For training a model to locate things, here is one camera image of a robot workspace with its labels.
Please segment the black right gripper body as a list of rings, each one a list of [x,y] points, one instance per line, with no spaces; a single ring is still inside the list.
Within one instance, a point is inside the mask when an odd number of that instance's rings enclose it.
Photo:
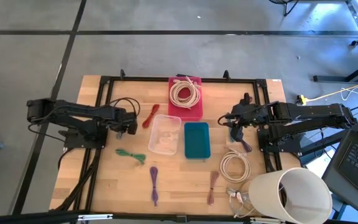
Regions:
[[[258,126],[267,124],[269,112],[265,106],[257,104],[237,104],[232,107],[232,111],[226,115],[236,126]]]

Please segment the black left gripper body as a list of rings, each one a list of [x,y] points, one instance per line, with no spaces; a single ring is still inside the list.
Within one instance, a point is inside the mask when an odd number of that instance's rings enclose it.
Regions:
[[[135,132],[135,112],[127,112],[124,108],[116,108],[115,110],[116,132]]]

